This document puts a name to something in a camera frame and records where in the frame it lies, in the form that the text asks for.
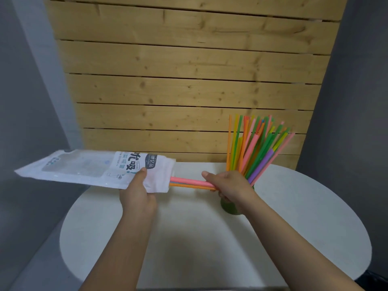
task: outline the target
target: wooden plank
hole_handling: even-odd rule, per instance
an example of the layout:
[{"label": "wooden plank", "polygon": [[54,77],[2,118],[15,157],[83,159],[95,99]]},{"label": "wooden plank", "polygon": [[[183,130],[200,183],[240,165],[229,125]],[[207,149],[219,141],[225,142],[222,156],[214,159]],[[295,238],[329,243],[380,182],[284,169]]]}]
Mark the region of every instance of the wooden plank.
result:
[{"label": "wooden plank", "polygon": [[320,85],[66,74],[75,102],[313,110]]},{"label": "wooden plank", "polygon": [[130,130],[228,131],[229,115],[265,117],[271,114],[278,125],[285,121],[296,133],[306,133],[312,111],[177,107],[148,105],[76,104],[83,128]]},{"label": "wooden plank", "polygon": [[347,0],[75,0],[254,15],[340,20]]},{"label": "wooden plank", "polygon": [[[82,129],[86,149],[225,153],[228,133]],[[282,154],[299,155],[306,135],[296,134]]]},{"label": "wooden plank", "polygon": [[66,73],[322,83],[328,56],[58,41]]},{"label": "wooden plank", "polygon": [[[226,154],[223,153],[174,153],[174,152],[146,152],[158,155],[164,155],[174,158],[177,162],[226,162]],[[279,155],[273,164],[284,166],[295,170],[298,164],[299,155]]]},{"label": "wooden plank", "polygon": [[46,1],[57,39],[330,54],[338,23]]}]

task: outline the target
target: person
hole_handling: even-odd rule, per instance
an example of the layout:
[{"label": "person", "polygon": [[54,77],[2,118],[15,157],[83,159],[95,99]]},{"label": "person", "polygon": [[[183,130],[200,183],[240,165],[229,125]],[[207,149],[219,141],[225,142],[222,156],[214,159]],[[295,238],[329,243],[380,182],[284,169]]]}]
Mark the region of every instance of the person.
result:
[{"label": "person", "polygon": [[[155,196],[143,186],[146,176],[143,168],[120,190],[122,218],[80,291],[136,289],[157,210]],[[202,176],[245,215],[291,290],[362,290],[271,209],[238,171],[203,171]]]}]

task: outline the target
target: plastic bag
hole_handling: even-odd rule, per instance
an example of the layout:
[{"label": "plastic bag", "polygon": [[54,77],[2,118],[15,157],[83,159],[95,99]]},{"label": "plastic bag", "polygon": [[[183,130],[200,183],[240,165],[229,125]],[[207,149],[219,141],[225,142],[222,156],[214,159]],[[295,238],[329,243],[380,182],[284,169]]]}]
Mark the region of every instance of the plastic bag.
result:
[{"label": "plastic bag", "polygon": [[126,189],[142,167],[147,168],[143,182],[148,193],[167,192],[175,159],[162,155],[124,152],[59,150],[17,169],[24,177]]}]

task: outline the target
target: purple straw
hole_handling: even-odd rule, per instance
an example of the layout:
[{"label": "purple straw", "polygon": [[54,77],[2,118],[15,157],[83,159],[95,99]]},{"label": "purple straw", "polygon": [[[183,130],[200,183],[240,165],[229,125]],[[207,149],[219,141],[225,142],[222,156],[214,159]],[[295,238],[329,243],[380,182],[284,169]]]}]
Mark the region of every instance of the purple straw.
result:
[{"label": "purple straw", "polygon": [[252,183],[252,181],[256,178],[256,176],[260,173],[260,171],[263,169],[265,164],[271,159],[272,155],[274,155],[274,151],[272,149],[269,149],[267,154],[264,156],[263,160],[260,162],[259,166],[256,167],[256,169],[253,171],[251,176],[248,179],[249,183]]}]

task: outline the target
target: bundle of straws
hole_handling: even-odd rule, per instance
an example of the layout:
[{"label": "bundle of straws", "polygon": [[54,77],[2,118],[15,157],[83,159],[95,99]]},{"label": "bundle of straws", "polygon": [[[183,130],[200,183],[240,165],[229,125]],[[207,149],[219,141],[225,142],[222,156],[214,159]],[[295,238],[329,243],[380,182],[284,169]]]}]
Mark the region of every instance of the bundle of straws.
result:
[{"label": "bundle of straws", "polygon": [[[284,149],[295,133],[284,127],[282,121],[276,128],[269,115],[260,119],[236,115],[232,138],[232,116],[229,115],[226,171],[238,170],[253,186],[276,156]],[[172,176],[170,186],[215,191],[209,182]]]}]

